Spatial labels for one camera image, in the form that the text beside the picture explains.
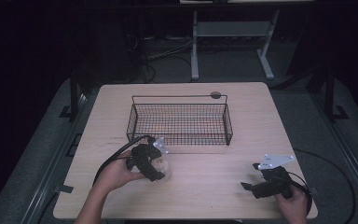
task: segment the wooden table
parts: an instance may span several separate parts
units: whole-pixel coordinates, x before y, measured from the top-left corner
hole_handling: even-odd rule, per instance
[[[264,83],[109,85],[100,89],[54,209],[56,218],[77,217],[100,165],[128,143],[126,129],[133,95],[228,96],[233,137],[229,146],[166,146],[172,167],[164,183],[132,181],[111,192],[104,218],[281,218],[273,197],[256,199],[240,182],[265,182],[252,164],[266,153],[295,155]],[[297,161],[284,167],[303,177]],[[309,218],[317,216],[313,205]]]

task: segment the human hand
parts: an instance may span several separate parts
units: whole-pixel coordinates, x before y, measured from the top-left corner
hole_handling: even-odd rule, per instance
[[[145,178],[142,173],[133,173],[127,169],[126,160],[121,158],[127,158],[130,155],[130,151],[125,151],[118,156],[117,160],[107,165],[100,173],[93,188],[108,194],[110,191],[121,188],[132,180]]]
[[[298,188],[290,186],[292,197],[283,198],[281,194],[276,194],[275,200],[289,224],[307,223],[307,196]]]

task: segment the wire basket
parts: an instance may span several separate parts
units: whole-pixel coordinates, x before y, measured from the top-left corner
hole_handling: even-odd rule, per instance
[[[132,96],[129,141],[142,135],[166,145],[229,145],[232,127],[227,96]]]

